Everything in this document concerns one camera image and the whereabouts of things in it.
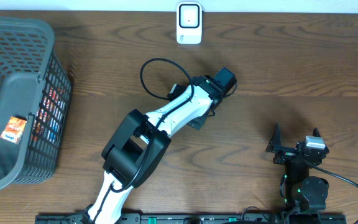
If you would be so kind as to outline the orange tissue pack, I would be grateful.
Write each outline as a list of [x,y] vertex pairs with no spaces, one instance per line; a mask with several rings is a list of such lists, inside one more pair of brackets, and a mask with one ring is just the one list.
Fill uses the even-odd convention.
[[6,127],[0,135],[1,139],[19,144],[25,130],[27,120],[11,116]]

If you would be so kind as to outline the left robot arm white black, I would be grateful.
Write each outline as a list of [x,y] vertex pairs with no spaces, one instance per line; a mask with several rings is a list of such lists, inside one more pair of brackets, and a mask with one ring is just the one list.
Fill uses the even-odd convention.
[[128,113],[102,150],[104,180],[84,222],[116,223],[130,192],[151,176],[173,135],[186,125],[200,129],[236,85],[235,75],[222,68],[212,77],[193,77],[188,86],[173,85],[168,104],[157,110]]

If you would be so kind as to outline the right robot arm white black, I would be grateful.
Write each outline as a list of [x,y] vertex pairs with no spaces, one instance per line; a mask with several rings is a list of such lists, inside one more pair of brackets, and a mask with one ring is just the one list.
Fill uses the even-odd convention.
[[281,143],[280,128],[275,125],[266,152],[274,154],[273,163],[285,166],[279,186],[280,195],[285,204],[296,213],[317,212],[326,208],[328,181],[310,176],[310,169],[318,166],[329,153],[318,129],[306,136],[294,147]]

